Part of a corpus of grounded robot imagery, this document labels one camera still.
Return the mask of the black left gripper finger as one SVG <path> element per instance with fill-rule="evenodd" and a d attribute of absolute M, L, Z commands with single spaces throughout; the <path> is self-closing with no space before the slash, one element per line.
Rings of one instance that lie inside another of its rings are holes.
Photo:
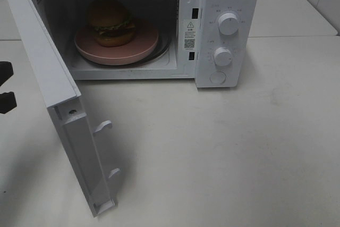
<path fill-rule="evenodd" d="M 14 92 L 0 94 L 0 113 L 6 114 L 16 108 L 16 99 Z"/>
<path fill-rule="evenodd" d="M 12 63 L 8 61 L 0 61 L 0 86 L 3 85 L 12 75 Z"/>

